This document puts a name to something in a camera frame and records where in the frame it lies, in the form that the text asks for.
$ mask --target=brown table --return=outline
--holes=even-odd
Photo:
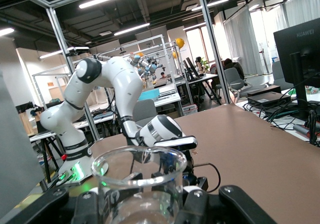
[[[194,163],[215,164],[221,185],[241,187],[277,223],[320,223],[319,148],[235,105],[176,121],[198,140]],[[123,145],[124,136],[112,136],[94,144],[92,153],[96,157]],[[209,188],[218,181],[212,167],[196,168],[195,174],[207,176]]]

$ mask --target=glass rim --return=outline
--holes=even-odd
[[[177,160],[180,163],[180,167],[173,172],[166,174],[164,176],[160,177],[155,177],[155,178],[148,178],[148,179],[141,179],[141,180],[119,180],[119,179],[114,179],[114,178],[109,178],[101,175],[99,171],[95,168],[97,166],[97,163],[101,163],[103,160],[105,160],[107,157],[110,157],[111,155],[114,155],[115,153],[121,153],[121,152],[127,152],[127,151],[145,151],[145,150],[150,150],[151,152],[154,150],[157,151],[163,151],[165,153],[172,153],[176,156]],[[115,185],[115,186],[120,186],[124,188],[139,188],[139,187],[152,187],[155,185],[159,185],[162,183],[166,183],[174,178],[176,178],[179,174],[182,174],[182,172],[186,169],[187,167],[187,158],[186,156],[173,148],[168,148],[168,147],[142,147],[142,146],[125,146],[125,147],[120,147],[113,149],[111,151],[108,151],[104,154],[101,154],[100,156],[96,157],[95,160],[92,162],[91,165],[91,170],[92,174],[96,176],[97,178],[100,179],[100,181],[105,182],[108,185]]]

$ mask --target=white robotic arm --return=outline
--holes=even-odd
[[[64,102],[41,115],[41,124],[56,132],[66,151],[66,161],[59,170],[62,182],[79,183],[91,175],[92,157],[81,130],[73,126],[84,111],[84,103],[95,86],[114,88],[115,106],[122,133],[128,144],[152,147],[155,142],[184,136],[179,125],[166,115],[157,115],[138,130],[133,121],[133,108],[143,83],[134,67],[121,57],[107,62],[82,60],[64,91]]]

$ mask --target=transparent glass cup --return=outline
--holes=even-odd
[[[183,205],[185,155],[164,147],[127,146],[92,164],[104,224],[173,224]]]

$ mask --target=yellow balloon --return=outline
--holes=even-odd
[[[184,46],[185,41],[182,38],[176,38],[175,40],[176,40],[175,42],[179,48],[182,48]]]

